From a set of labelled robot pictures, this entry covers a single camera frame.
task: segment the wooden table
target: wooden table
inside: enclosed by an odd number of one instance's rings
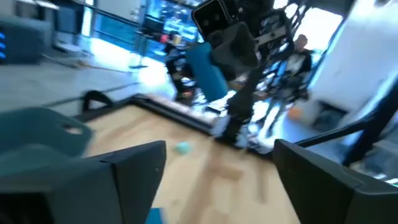
[[[153,207],[163,208],[168,224],[299,223],[270,162],[135,106],[88,126],[95,137],[86,156],[166,140],[167,162]],[[192,145],[192,152],[174,151],[182,141]]]

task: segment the person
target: person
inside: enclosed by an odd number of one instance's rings
[[[303,85],[303,81],[311,70],[311,54],[309,50],[305,49],[307,43],[308,39],[305,35],[300,34],[297,37],[294,42],[295,51],[286,61],[285,71],[278,79],[278,85],[272,94],[266,114],[256,121],[262,127],[273,107],[279,104],[278,112],[267,130],[267,137],[272,136],[274,125],[285,111],[286,106],[297,99],[297,94],[301,91],[300,88]]]

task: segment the desk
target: desk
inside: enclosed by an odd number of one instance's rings
[[[137,106],[87,125],[95,137],[86,156],[166,140],[167,162],[153,207],[163,208],[168,224],[299,223],[270,162]],[[173,150],[182,141],[192,145],[192,152],[180,155]]]

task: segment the gray floor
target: gray floor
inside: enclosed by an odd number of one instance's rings
[[[120,90],[108,93],[114,100],[120,100],[135,93],[156,93],[172,98],[175,90],[165,73],[164,65],[150,58],[144,58],[142,64],[148,65],[141,70],[130,70],[128,65],[137,63],[137,56],[129,52],[110,46],[107,43],[96,41],[97,49],[92,52],[95,56],[88,62],[91,65],[107,69],[118,69],[122,72],[112,72],[103,69],[80,68],[73,69],[53,62],[45,61],[41,65],[8,65],[0,67],[0,111],[14,110],[28,106],[41,106],[65,98],[80,96],[87,90],[108,90],[119,86],[130,85]],[[261,103],[256,107],[255,118],[261,117],[267,108],[267,103]],[[79,113],[80,102],[72,101],[51,109],[67,116]],[[270,118],[276,114],[273,110]],[[276,138],[286,139],[290,142],[316,136],[319,132],[305,127],[289,119],[281,119],[275,127],[273,138],[262,138],[268,145],[273,145]],[[336,155],[336,143],[328,142],[311,147],[315,151],[329,159],[338,161]]]

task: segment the white wall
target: white wall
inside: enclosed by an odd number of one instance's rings
[[[304,123],[315,119],[316,100],[357,110],[387,76],[398,72],[397,13],[398,0],[379,8],[372,0],[357,1],[317,72],[312,99],[298,105]]]
[[[98,8],[102,11],[130,21],[136,21],[140,6],[141,0],[98,0]]]
[[[13,16],[15,12],[15,0],[0,0],[0,14]]]

